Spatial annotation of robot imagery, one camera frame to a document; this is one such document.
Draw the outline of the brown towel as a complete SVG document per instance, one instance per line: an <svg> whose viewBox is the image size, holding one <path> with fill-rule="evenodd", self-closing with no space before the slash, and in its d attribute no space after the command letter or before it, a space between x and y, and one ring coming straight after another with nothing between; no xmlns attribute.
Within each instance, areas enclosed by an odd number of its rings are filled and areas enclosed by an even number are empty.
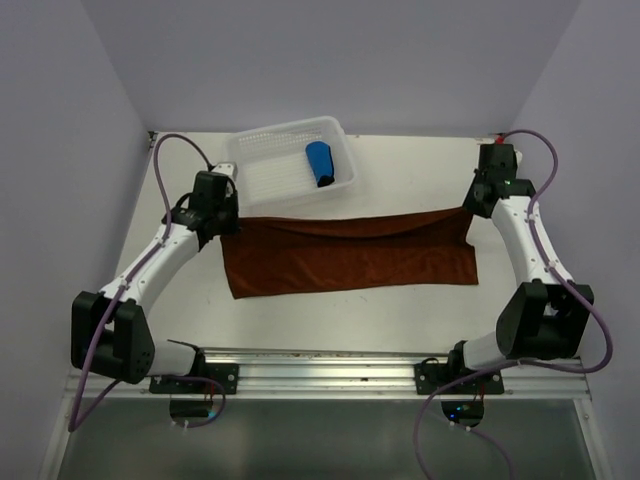
<svg viewBox="0 0 640 480"><path fill-rule="evenodd" d="M221 239L234 298L414 284L474 286L472 216L461 207L420 213L302 220L252 217Z"/></svg>

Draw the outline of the white plastic basket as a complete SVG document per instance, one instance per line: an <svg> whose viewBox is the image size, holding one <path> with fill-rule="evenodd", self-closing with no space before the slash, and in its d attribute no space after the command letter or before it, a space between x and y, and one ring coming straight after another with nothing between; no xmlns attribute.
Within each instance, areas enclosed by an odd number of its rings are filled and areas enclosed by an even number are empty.
<svg viewBox="0 0 640 480"><path fill-rule="evenodd" d="M335 181L318 188L305 148L315 141L330 145ZM245 214L337 197L358 179L355 157L337 119L314 117L229 135L224 160L238 167L236 186Z"/></svg>

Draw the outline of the blue and grey towel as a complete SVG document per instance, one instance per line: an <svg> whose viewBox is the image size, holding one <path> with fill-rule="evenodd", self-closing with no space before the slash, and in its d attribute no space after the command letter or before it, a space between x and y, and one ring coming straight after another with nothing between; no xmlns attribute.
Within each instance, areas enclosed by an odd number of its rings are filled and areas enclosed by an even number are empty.
<svg viewBox="0 0 640 480"><path fill-rule="evenodd" d="M305 154L316 186L331 185L335 181L335 169L330 145L322 141L311 142L306 146Z"/></svg>

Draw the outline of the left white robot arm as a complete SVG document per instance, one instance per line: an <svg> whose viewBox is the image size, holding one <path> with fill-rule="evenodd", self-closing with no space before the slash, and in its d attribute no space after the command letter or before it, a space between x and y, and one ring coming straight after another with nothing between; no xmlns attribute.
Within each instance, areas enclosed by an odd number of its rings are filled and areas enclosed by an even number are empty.
<svg viewBox="0 0 640 480"><path fill-rule="evenodd" d="M171 211L151 243L97 293L81 292L71 309L71 363L129 384L146 377L172 376L185 392L201 390L208 379L199 348L176 340L155 340L148 316L178 271L213 238L238 230L236 166L222 163L200 171L188 204Z"/></svg>

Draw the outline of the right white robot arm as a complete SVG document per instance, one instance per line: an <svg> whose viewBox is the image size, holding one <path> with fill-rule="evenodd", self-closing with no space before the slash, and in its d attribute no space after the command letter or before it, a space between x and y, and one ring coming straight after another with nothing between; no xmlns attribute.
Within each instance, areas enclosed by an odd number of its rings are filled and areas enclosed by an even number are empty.
<svg viewBox="0 0 640 480"><path fill-rule="evenodd" d="M495 330L460 341L449 352L445 379L451 389L468 392L481 370L506 360L550 361L577 353L593 303L590 286L576 284L559 260L542 223L536 190L517 177L518 161L509 144L480 146L478 166L463 208L489 219L506 247L517 288Z"/></svg>

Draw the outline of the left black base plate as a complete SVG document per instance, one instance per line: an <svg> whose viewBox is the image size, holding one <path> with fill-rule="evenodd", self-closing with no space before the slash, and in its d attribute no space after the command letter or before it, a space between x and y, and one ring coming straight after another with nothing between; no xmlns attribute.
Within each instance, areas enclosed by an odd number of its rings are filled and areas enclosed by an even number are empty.
<svg viewBox="0 0 640 480"><path fill-rule="evenodd" d="M227 395L235 395L239 378L236 363L204 362L186 375L152 377L149 391L164 395L209 395L224 391Z"/></svg>

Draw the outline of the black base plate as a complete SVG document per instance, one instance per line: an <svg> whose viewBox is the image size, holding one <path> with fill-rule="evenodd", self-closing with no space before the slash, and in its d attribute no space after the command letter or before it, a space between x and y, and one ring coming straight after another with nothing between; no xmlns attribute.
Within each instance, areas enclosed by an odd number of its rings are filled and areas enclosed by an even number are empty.
<svg viewBox="0 0 640 480"><path fill-rule="evenodd" d="M474 374L474 371L461 367L455 371L447 362L440 362L436 357L426 358L413 365L414 384L418 395L430 395L439 388L453 383L443 394L501 395L505 393L503 378L500 372L492 371L482 376L463 381L463 378Z"/></svg>
<svg viewBox="0 0 640 480"><path fill-rule="evenodd" d="M236 363L204 362L186 375L152 377L149 391L164 395L209 395L224 391L227 395L235 395L239 378Z"/></svg>

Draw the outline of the aluminium rail frame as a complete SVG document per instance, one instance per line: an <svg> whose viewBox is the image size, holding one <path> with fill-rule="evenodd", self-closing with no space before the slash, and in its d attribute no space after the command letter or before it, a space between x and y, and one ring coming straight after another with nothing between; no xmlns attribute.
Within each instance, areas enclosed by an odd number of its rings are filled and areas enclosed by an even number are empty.
<svg viewBox="0 0 640 480"><path fill-rule="evenodd" d="M438 137L438 136L375 136L375 135L347 135L342 128L337 128L338 138L342 135L346 140L344 147L347 160L351 160L354 166L353 181L356 183L351 186L344 187L346 190L343 194L335 197L344 203L338 202L338 206L344 208L340 210L344 216L347 213L354 214L356 206L373 207L376 206L379 211L375 215L381 215L382 207L394 207L396 210L400 207L409 206L416 207L416 201L409 202L409 199L401 200L392 205L393 200L389 195L382 196L375 200L372 197L375 189L368 186L365 188L365 177L368 179L376 179L382 181L385 172L384 162L387 156L399 158L401 169L400 173L388 173L391 184L391 192L396 195L419 195L422 190L425 192L421 197L425 201L430 201L433 205L428 208L441 208L446 202L456 200L461 189L467 183L463 180L470 179L471 165L475 163L475 158L479 150L479 146L483 144L494 143L493 136L480 137ZM228 160L231 153L226 150L226 141L235 142L236 134L229 133L213 133L213 132L179 132L176 134L189 137L197 143L209 159L219 159L222 163L236 162L240 167L238 175L239 183L243 182L243 169L250 170L242 164L241 158L237 160ZM120 266L124 265L124 260L131 257L133 247L141 246L140 232L148 233L150 220L144 219L143 214L149 213L151 210L151 178L152 166L143 182L141 194L138 199L134 211L134 223L143 222L144 226L133 225L127 234L123 254L121 255ZM498 240L498 230L489 225L488 220L477 220L471 229L471 239L478 241L476 247L479 253L479 266L482 270L480 273L483 284L478 286L477 291L480 293L467 293L461 296L461 307L459 313L465 314L464 318L454 319L453 316L443 316L447 311L442 310L444 300L434 307L433 315L424 317L427 320L418 319L418 307L426 308L427 300L436 300L438 295L451 293L438 290L433 287L415 287L414 290L388 290L382 291L384 295L375 298L374 293L366 291L344 292L343 294L331 294L328 300L331 303L329 312L333 314L342 314L342 319L347 319L347 309L349 314L353 313L353 320L363 320L362 316L357 316L358 311L353 310L356 307L357 299L373 302L372 309L368 310L370 315L378 313L374 307L382 308L383 300L393 300L398 302L392 306L407 307L411 315L409 320L416 320L413 326L429 325L433 327L433 335L422 337L423 341L428 340L423 345L426 353L407 353L407 352L363 352L363 351L314 351L314 350L296 350L287 351L286 349L252 349L249 347L222 348L206 346L204 337L198 338L197 344L204 346L206 361L218 364L224 367L238 367L237 373L231 375L232 386L235 386L235 393L239 399L258 399L258 400L276 400L276 399L294 399L294 400L310 400L310 399L334 399L334 400L419 400L425 401L426 396L418 395L418 383L423 379L415 377L413 364L418 363L423 358L437 358L439 365L443 365L445 354L437 351L444 345L443 342L453 338L453 327L475 328L474 333L479 327L488 327L488 306L495 306L497 300L503 300L505 297L505 288L509 273L507 268L507 254L501 250L501 245L506 240ZM202 295L201 300L204 302L197 303L195 300L192 305L186 305L187 323L178 320L178 327L181 325L195 327L215 326L214 323L206 323L205 320L211 320L213 317L207 317L205 314L213 312L209 307L229 308L229 314L222 316L224 319L242 320L242 315L260 313L258 307L266 305L271 307L273 302L267 300L254 304L254 307L236 307L231 303L230 294L223 292L223 276L221 253L218 247L211 247L203 258L211 265L211 272L206 268L199 268L198 265L190 265L184 270L184 275L179 276L178 284L169 287L169 300L179 299L181 295L185 295L191 287L188 276L191 275L193 280L194 291ZM496 373L492 375L498 377L501 375L504 384L504 393L502 397L497 393L489 393L489 385L485 386L485 399L502 398L502 399L543 399L558 400L570 399L577 405L579 414L588 413L587 407L582 404L591 401L591 391L588 385L584 367L578 357L569 360L554 361L556 368L540 368L533 365L525 364L525 360L518 360L519 364L512 366L511 369L497 372L497 367L492 367Z"/></svg>

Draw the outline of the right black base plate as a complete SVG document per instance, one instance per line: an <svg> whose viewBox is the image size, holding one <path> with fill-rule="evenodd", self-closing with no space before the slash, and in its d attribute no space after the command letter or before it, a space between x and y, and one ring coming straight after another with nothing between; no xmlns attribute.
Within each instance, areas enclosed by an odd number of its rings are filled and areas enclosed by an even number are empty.
<svg viewBox="0 0 640 480"><path fill-rule="evenodd" d="M482 376L463 381L463 378L474 374L474 371L461 367L455 371L447 362L440 362L436 357L426 358L413 365L414 384L418 395L430 395L439 388L453 383L443 394L501 395L505 393L503 378L500 372L492 371Z"/></svg>

